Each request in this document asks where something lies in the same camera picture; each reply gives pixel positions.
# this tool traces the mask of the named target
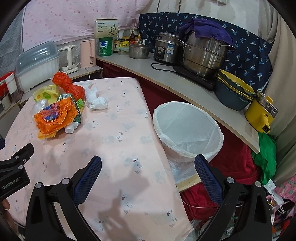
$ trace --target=purple cloth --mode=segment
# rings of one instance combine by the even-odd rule
[[[232,37],[220,24],[198,18],[192,18],[188,23],[179,28],[179,39],[183,39],[192,30],[195,32],[196,38],[214,38],[233,45]]]

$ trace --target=red plastic bag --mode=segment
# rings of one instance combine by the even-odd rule
[[[74,85],[70,77],[63,73],[57,72],[52,82],[61,87],[66,93],[72,94],[75,100],[85,100],[85,90],[83,87]]]

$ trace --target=tablecloth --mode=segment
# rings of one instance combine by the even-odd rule
[[[8,198],[15,220],[25,224],[28,203],[36,182],[58,184],[94,155],[102,171],[86,201],[78,206],[102,240],[184,240],[192,230],[166,155],[152,124],[141,87],[133,78],[92,80],[108,109],[82,113],[73,134],[63,130],[50,140],[39,140],[30,115],[31,97],[6,136],[0,160],[10,158],[27,143],[34,155],[25,164],[31,183]],[[73,238],[65,218],[61,223]]]

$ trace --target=glass kettle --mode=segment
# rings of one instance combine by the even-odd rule
[[[78,71],[75,50],[75,45],[68,45],[59,49],[59,62],[61,66],[60,70],[66,74]]]

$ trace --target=trash can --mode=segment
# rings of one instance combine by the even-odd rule
[[[198,154],[210,162],[223,145],[224,136],[217,122],[192,104],[168,102],[158,106],[153,125],[176,183],[196,173],[194,159]]]

